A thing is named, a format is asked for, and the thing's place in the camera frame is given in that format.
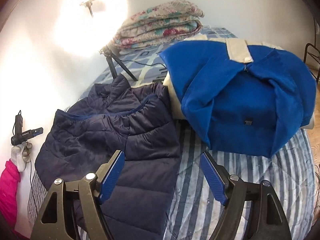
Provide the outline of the white gloved left hand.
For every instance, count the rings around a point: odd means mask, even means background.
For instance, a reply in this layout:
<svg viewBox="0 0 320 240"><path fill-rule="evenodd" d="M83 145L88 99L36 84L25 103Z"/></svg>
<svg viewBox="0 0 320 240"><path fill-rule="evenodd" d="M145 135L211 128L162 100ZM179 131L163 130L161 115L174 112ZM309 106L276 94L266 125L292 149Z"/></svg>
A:
<svg viewBox="0 0 320 240"><path fill-rule="evenodd" d="M30 154L32 148L32 143L29 143L27 141L11 148L10 160L17 167L19 172L23 172L26 168L27 163L30 162Z"/></svg>

